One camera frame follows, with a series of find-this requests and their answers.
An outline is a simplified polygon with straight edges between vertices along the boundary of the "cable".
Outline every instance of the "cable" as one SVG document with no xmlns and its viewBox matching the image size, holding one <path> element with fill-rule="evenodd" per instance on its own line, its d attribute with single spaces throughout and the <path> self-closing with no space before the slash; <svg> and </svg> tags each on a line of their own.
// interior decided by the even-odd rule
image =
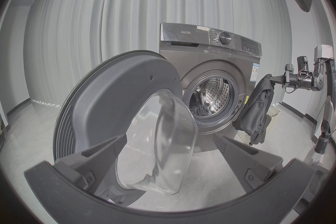
<svg viewBox="0 0 336 224">
<path fill-rule="evenodd" d="M 316 65 L 318 63 L 318 67 L 319 67 L 321 64 L 325 63 L 328 60 L 335 60 L 335 59 L 334 58 L 327 58 L 323 62 L 316 62 L 316 63 L 314 63 L 314 65 Z"/>
<path fill-rule="evenodd" d="M 301 72 L 302 72 L 305 68 L 306 68 L 306 64 L 304 64 L 304 67 L 303 67 L 300 71 L 298 71 L 298 73 L 296 74 L 296 79 L 297 79 L 298 81 L 304 81 L 306 78 L 309 77 L 309 75 L 306 75 L 303 79 L 299 79 L 299 75 L 301 75 Z"/>
<path fill-rule="evenodd" d="M 295 91 L 296 91 L 296 89 L 297 89 L 297 88 L 295 88 L 295 89 L 294 89 L 294 90 L 292 90 L 291 92 L 288 92 L 288 91 L 287 91 L 287 88 L 285 88 L 285 92 L 286 92 L 286 93 L 293 93 L 293 92 L 295 92 Z"/>
</svg>

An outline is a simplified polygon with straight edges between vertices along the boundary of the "washing machine drum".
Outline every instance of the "washing machine drum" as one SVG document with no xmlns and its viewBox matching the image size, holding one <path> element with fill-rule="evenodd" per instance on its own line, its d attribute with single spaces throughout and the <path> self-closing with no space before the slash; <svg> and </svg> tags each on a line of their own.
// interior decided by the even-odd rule
<svg viewBox="0 0 336 224">
<path fill-rule="evenodd" d="M 230 96 L 230 85 L 223 78 L 212 78 L 197 86 L 192 93 L 190 111 L 200 117 L 220 113 L 227 104 Z"/>
</svg>

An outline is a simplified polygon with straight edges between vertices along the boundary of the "robotic arm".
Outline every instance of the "robotic arm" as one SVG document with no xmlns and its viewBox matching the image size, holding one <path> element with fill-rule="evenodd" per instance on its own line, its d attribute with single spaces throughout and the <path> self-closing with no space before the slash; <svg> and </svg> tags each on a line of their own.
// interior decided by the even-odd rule
<svg viewBox="0 0 336 224">
<path fill-rule="evenodd" d="M 294 90 L 292 92 L 296 89 L 320 91 L 324 86 L 324 63 L 325 65 L 328 65 L 328 69 L 333 66 L 335 72 L 333 52 L 332 46 L 319 45 L 315 48 L 313 72 L 309 71 L 308 58 L 306 56 L 300 56 L 297 58 L 297 66 L 299 70 L 297 74 L 294 74 L 292 64 L 286 64 L 285 73 L 280 76 L 273 76 L 270 80 L 277 84 L 281 84 L 283 89 L 293 88 Z"/>
<path fill-rule="evenodd" d="M 320 91 L 324 86 L 324 65 L 327 74 L 327 100 L 323 121 L 321 124 L 321 135 L 315 147 L 308 153 L 305 162 L 312 165 L 318 165 L 323 162 L 326 153 L 326 147 L 329 139 L 336 129 L 335 119 L 335 59 L 334 50 L 330 45 L 319 45 L 315 48 L 314 53 L 314 71 L 310 72 L 308 67 L 308 59 L 306 56 L 297 58 L 298 72 L 294 74 L 292 64 L 285 66 L 285 73 L 280 76 L 270 78 L 272 82 L 281 84 L 282 88 L 306 89 L 312 91 Z"/>
</svg>

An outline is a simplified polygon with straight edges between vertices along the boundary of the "control panel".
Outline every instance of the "control panel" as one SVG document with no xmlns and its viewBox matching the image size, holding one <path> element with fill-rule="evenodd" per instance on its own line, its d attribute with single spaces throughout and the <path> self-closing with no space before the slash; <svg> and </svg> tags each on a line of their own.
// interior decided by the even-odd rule
<svg viewBox="0 0 336 224">
<path fill-rule="evenodd" d="M 173 46 L 197 48 L 199 44 L 205 44 L 262 56 L 259 42 L 228 31 L 199 25 L 162 23 L 160 42 L 165 41 Z"/>
</svg>

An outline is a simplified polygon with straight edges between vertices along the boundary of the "black garment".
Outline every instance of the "black garment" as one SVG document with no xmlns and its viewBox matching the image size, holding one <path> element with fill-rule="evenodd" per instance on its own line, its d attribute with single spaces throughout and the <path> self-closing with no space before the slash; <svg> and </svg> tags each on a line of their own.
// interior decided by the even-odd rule
<svg viewBox="0 0 336 224">
<path fill-rule="evenodd" d="M 209 109 L 206 105 L 198 105 L 190 108 L 190 112 L 196 116 L 205 117 L 209 115 Z"/>
<path fill-rule="evenodd" d="M 268 74 L 259 81 L 238 118 L 232 122 L 236 130 L 251 137 L 250 145 L 265 141 L 266 128 L 271 122 L 271 117 L 266 115 L 274 96 L 275 83 L 270 81 L 271 76 Z"/>
</svg>

